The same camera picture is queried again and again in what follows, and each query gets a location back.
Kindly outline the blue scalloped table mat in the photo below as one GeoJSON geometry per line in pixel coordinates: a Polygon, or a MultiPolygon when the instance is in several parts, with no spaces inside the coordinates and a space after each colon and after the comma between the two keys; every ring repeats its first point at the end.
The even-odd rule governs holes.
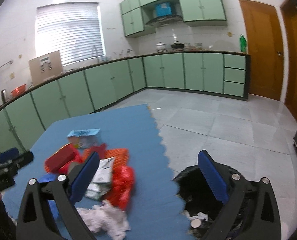
{"type": "Polygon", "coordinates": [[[127,148],[128,164],[135,171],[136,183],[127,207],[130,231],[127,239],[191,239],[190,222],[183,215],[184,202],[168,167],[155,120],[147,105],[113,109],[54,122],[31,148],[34,161],[21,169],[14,187],[3,202],[11,217],[17,218],[26,185],[41,178],[44,161],[67,144],[72,130],[98,128],[108,148],[127,148]]]}

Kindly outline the black range hood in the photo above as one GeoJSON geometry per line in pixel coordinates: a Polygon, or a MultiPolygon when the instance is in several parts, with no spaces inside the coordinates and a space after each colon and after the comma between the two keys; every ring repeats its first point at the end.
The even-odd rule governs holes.
{"type": "Polygon", "coordinates": [[[183,18],[179,15],[166,15],[166,16],[160,16],[156,17],[152,20],[149,20],[146,25],[159,28],[168,24],[173,24],[175,22],[182,22],[183,18]]]}

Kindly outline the wall towel bar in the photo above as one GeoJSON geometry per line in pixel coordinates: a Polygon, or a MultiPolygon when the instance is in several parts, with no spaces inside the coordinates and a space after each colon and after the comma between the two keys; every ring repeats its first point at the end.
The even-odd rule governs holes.
{"type": "Polygon", "coordinates": [[[10,60],[10,61],[6,62],[5,64],[1,65],[0,69],[7,66],[7,65],[9,65],[9,64],[13,64],[13,60],[10,60]]]}

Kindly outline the blue box on hood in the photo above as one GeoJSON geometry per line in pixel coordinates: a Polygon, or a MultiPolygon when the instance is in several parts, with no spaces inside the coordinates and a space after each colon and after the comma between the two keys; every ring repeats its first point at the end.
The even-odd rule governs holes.
{"type": "Polygon", "coordinates": [[[172,5],[170,2],[159,3],[155,6],[157,17],[172,15],[172,5]]]}

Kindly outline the green upper wall cabinets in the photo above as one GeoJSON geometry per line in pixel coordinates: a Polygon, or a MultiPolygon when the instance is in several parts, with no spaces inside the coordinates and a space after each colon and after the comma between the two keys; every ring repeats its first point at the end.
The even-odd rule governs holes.
{"type": "Polygon", "coordinates": [[[126,37],[155,33],[157,28],[146,25],[156,18],[155,6],[170,2],[172,15],[179,15],[191,27],[226,26],[227,17],[222,0],[124,0],[120,3],[126,37]]]}

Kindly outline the white printed paper package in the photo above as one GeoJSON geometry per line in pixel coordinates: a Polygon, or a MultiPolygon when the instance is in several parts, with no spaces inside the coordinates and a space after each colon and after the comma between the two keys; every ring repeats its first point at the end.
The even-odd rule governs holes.
{"type": "Polygon", "coordinates": [[[86,198],[102,200],[104,195],[110,191],[114,161],[114,157],[100,160],[99,167],[85,192],[86,198]]]}

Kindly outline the green thermos bottle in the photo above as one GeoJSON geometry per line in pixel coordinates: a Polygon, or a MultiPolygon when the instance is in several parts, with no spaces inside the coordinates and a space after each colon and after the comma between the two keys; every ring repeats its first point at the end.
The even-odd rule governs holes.
{"type": "Polygon", "coordinates": [[[247,40],[243,34],[240,35],[240,51],[247,53],[247,40]]]}

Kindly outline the steel electric kettle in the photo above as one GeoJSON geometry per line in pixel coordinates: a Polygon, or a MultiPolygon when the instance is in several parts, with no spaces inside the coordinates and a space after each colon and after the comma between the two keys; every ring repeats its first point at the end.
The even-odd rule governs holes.
{"type": "Polygon", "coordinates": [[[8,95],[7,95],[7,92],[5,89],[3,89],[1,91],[1,99],[2,99],[3,104],[7,103],[7,101],[8,101],[8,95]]]}

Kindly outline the light blue milk carton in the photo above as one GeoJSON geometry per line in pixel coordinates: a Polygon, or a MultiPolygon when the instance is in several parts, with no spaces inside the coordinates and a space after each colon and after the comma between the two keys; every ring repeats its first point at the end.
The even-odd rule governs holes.
{"type": "Polygon", "coordinates": [[[86,149],[93,146],[100,146],[103,142],[100,136],[100,129],[72,130],[67,139],[75,148],[86,149]]]}

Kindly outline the red plastic basin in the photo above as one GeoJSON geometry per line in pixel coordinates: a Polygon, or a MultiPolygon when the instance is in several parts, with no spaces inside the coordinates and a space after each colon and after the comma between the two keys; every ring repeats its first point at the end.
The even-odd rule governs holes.
{"type": "Polygon", "coordinates": [[[23,84],[19,87],[16,87],[14,90],[11,91],[11,95],[13,98],[23,94],[26,91],[26,84],[23,84]]]}

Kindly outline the black trash bin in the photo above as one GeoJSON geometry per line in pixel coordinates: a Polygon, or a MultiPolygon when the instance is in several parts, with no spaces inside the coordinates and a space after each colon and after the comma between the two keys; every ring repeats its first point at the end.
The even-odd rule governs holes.
{"type": "MultiPolygon", "coordinates": [[[[187,210],[191,216],[199,212],[208,215],[208,221],[202,221],[199,228],[190,229],[196,239],[202,239],[219,215],[223,203],[215,198],[197,165],[187,167],[173,181],[179,186],[178,196],[185,201],[184,210],[187,210]]],[[[226,239],[235,239],[250,227],[253,208],[254,203],[251,197],[246,195],[226,239]]]]}

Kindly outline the chrome kitchen faucet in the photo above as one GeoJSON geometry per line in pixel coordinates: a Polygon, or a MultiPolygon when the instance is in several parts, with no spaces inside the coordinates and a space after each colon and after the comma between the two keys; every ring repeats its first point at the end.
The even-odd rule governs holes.
{"type": "Polygon", "coordinates": [[[98,54],[98,49],[96,46],[92,46],[92,59],[96,59],[97,63],[99,63],[99,54],[98,54]]]}

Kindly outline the red gift envelope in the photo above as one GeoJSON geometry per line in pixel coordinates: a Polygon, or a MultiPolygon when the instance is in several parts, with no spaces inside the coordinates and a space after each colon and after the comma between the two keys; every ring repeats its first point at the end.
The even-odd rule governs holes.
{"type": "Polygon", "coordinates": [[[47,173],[68,174],[72,163],[81,164],[83,162],[78,149],[68,143],[45,160],[44,170],[47,173]]]}

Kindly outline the red plastic bag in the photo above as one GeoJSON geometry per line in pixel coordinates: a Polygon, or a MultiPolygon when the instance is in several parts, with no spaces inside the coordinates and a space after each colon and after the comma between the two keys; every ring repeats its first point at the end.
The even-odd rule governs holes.
{"type": "Polygon", "coordinates": [[[129,166],[119,166],[113,170],[112,185],[105,199],[113,206],[125,211],[135,184],[135,172],[129,166]]]}

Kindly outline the orange foam fruit net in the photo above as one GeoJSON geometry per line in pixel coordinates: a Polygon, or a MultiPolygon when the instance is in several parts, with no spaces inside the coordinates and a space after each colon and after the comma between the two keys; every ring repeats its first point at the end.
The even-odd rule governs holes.
{"type": "MultiPolygon", "coordinates": [[[[82,160],[85,161],[88,156],[91,154],[89,148],[85,149],[82,154],[82,160]]],[[[126,166],[129,160],[129,150],[127,148],[114,148],[106,150],[105,159],[114,158],[113,161],[113,170],[117,168],[126,166]]]]}

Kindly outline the dark red scouring pad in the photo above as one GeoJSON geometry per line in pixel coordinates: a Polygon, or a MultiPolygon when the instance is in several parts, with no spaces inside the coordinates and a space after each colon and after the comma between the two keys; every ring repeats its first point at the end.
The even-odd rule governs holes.
{"type": "Polygon", "coordinates": [[[107,145],[105,143],[99,146],[92,146],[89,150],[91,153],[97,153],[100,159],[105,159],[105,152],[106,152],[107,145]]]}

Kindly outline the white window blinds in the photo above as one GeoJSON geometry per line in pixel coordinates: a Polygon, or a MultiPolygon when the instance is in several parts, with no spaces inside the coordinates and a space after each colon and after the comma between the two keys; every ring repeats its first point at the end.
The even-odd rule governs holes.
{"type": "Polygon", "coordinates": [[[37,56],[60,51],[63,66],[91,59],[92,46],[99,57],[106,55],[97,2],[68,2],[36,9],[35,50],[37,56]]]}

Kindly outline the black wok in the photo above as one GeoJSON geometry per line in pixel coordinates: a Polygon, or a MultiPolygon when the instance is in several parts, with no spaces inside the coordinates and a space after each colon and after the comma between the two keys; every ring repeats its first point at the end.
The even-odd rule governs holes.
{"type": "Polygon", "coordinates": [[[183,51],[184,50],[185,44],[180,43],[180,42],[173,42],[171,44],[171,48],[173,51],[183,51]]]}

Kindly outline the brown wooden door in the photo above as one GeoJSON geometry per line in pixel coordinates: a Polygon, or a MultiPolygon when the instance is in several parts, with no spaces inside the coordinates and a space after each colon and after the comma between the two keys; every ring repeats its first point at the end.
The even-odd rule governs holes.
{"type": "Polygon", "coordinates": [[[280,7],[288,45],[288,82],[285,105],[297,122],[297,7],[285,0],[280,7]]]}
{"type": "Polygon", "coordinates": [[[274,6],[239,0],[250,55],[250,93],[280,100],[283,83],[283,40],[274,6]]]}

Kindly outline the brown cardboard box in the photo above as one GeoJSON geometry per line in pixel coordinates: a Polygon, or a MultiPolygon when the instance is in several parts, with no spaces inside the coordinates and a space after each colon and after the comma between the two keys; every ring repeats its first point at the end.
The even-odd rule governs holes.
{"type": "Polygon", "coordinates": [[[39,85],[63,72],[60,51],[39,56],[29,61],[32,84],[39,85]]]}

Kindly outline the white paper cup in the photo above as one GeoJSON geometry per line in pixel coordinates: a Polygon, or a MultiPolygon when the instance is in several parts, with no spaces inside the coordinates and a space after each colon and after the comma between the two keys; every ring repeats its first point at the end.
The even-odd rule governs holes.
{"type": "Polygon", "coordinates": [[[202,221],[198,218],[194,218],[190,221],[190,225],[192,228],[196,229],[202,225],[202,221]]]}

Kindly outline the white tissue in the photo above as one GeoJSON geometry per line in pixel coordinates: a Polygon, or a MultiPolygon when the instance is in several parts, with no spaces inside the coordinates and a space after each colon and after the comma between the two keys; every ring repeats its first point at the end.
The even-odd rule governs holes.
{"type": "Polygon", "coordinates": [[[111,239],[124,239],[131,230],[125,211],[113,206],[108,200],[91,209],[77,207],[77,212],[93,233],[105,231],[111,239]]]}
{"type": "Polygon", "coordinates": [[[208,215],[202,212],[199,212],[197,215],[191,216],[187,210],[183,211],[183,214],[190,220],[198,219],[200,221],[208,221],[208,215]]]}

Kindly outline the white cooking pot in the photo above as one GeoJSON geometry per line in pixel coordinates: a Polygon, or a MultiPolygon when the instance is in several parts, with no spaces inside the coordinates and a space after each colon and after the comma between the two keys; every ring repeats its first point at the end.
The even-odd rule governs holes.
{"type": "Polygon", "coordinates": [[[158,42],[156,44],[156,51],[157,53],[167,52],[166,44],[163,42],[158,42]]]}

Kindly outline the green lower kitchen cabinets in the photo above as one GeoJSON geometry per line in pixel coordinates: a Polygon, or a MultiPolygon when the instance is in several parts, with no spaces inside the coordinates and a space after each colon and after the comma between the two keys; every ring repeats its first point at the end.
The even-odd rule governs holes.
{"type": "Polygon", "coordinates": [[[250,56],[178,51],[133,56],[73,70],[0,106],[0,152],[32,148],[54,122],[99,112],[147,88],[247,100],[250,56]]]}

